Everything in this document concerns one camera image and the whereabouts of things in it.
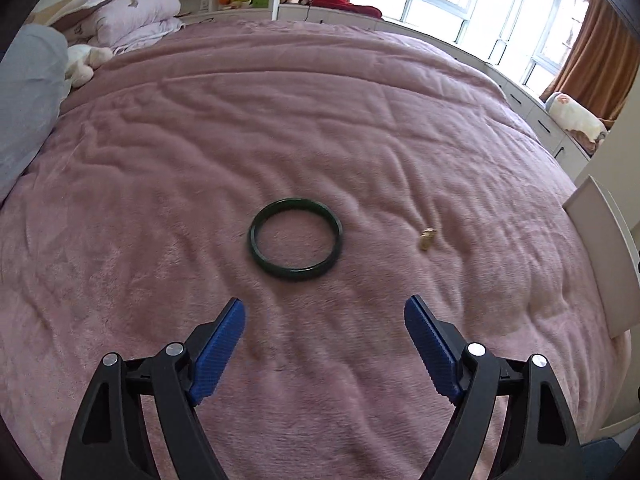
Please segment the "red cloth on sill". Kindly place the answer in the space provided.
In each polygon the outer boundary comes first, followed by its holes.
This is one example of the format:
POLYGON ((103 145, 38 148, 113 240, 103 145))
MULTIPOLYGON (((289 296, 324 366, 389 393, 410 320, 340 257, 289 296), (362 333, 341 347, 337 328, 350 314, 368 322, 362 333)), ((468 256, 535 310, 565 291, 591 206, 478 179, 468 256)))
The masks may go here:
POLYGON ((323 9, 360 14, 377 20, 380 20, 383 16, 382 12, 375 6, 360 6, 359 4, 351 3, 349 0, 310 0, 310 5, 323 9))

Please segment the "brown curtain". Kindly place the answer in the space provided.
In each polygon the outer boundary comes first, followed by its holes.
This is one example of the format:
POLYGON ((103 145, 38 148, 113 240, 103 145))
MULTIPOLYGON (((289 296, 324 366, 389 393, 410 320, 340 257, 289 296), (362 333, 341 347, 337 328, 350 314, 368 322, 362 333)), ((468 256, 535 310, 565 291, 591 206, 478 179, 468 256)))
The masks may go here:
POLYGON ((562 92, 612 128, 639 68, 639 40, 608 0, 589 0, 577 39, 558 76, 541 93, 562 92))

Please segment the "white plush toy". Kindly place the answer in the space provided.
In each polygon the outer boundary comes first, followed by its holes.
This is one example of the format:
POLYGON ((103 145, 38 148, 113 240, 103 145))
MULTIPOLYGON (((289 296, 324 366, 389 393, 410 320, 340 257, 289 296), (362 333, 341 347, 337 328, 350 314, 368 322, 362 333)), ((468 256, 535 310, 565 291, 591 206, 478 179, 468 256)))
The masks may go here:
POLYGON ((109 48, 75 44, 67 49, 65 80, 70 88, 78 89, 89 82, 94 72, 112 58, 114 54, 109 48))

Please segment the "pink plush bed blanket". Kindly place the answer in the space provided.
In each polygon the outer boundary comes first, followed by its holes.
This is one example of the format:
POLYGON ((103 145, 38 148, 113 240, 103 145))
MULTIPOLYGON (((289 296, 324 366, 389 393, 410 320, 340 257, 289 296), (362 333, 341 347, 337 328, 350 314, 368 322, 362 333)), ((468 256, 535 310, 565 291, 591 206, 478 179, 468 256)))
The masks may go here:
POLYGON ((192 25, 113 58, 1 208, 1 414, 61 472, 105 353, 144 358, 241 299, 198 408, 233 479, 415 479, 452 413, 405 301, 550 361, 590 440, 627 373, 574 183, 486 75, 309 23, 192 25))

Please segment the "floral rolled pillow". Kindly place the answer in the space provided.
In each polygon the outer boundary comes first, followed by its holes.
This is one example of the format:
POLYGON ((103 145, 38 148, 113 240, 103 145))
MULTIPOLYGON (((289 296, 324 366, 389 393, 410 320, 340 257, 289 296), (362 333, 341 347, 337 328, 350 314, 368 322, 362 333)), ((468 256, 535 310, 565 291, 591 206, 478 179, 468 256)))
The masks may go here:
POLYGON ((562 92, 553 92, 544 102, 548 115, 592 156, 608 135, 604 123, 577 101, 562 92))

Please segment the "white plastic storage bin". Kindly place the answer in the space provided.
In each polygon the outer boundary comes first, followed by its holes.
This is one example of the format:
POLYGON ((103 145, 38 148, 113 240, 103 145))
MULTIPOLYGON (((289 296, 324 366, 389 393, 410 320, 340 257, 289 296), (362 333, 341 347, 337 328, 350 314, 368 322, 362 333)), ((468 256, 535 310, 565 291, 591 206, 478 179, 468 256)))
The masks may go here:
POLYGON ((563 205, 587 249, 612 338, 639 324, 639 253, 611 192, 588 177, 563 205))

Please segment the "white drawer cabinet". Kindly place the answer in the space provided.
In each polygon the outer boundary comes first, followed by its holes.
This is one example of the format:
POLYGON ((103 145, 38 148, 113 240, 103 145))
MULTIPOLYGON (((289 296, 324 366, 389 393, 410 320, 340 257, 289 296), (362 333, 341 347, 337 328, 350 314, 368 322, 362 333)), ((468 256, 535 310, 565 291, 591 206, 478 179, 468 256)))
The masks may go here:
POLYGON ((573 181, 577 180, 590 161, 585 150, 552 119, 541 101, 527 93, 523 87, 510 81, 507 76, 499 72, 497 67, 482 61, 480 58, 463 51, 453 44, 448 44, 446 41, 422 34, 422 32, 416 32, 393 22, 376 20, 356 13, 318 8, 318 6, 303 6, 298 3, 280 4, 277 19, 355 26, 367 30, 375 30, 376 32, 391 32, 392 34, 428 42, 448 53, 457 61, 480 70, 495 81, 506 95, 506 100, 512 110, 533 129, 542 146, 551 153, 573 181))

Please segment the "folded pink quilt stack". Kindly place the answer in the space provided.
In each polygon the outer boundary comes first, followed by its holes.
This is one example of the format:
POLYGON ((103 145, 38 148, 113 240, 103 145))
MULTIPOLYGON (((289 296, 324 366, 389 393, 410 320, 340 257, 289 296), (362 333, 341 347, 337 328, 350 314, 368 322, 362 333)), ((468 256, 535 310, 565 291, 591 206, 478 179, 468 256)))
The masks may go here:
POLYGON ((183 29, 180 0, 72 0, 47 25, 67 42, 124 53, 183 29))

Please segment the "dark green jade bangle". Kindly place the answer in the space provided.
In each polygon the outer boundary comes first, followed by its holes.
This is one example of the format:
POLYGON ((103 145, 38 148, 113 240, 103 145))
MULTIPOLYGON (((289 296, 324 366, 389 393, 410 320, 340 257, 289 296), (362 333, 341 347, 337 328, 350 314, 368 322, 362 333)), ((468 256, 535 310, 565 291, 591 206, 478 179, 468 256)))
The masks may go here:
POLYGON ((285 197, 262 207, 250 222, 247 258, 263 274, 287 282, 322 278, 341 257, 344 228, 324 203, 285 197))

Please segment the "gold earrings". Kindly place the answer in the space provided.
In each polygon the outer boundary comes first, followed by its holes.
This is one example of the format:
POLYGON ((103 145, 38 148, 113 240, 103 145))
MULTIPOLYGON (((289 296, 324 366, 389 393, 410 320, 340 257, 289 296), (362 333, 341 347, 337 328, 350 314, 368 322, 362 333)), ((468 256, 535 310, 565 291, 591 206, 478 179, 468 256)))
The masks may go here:
POLYGON ((434 228, 427 228, 420 234, 419 248, 427 252, 433 245, 438 231, 434 228))

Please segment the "grey pillow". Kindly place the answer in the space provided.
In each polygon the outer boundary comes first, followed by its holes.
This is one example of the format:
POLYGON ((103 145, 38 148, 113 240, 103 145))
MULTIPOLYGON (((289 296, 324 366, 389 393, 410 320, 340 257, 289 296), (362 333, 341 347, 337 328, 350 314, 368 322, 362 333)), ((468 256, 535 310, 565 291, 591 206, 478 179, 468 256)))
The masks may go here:
POLYGON ((40 151, 67 96, 67 42, 51 27, 28 24, 1 61, 1 197, 40 151))

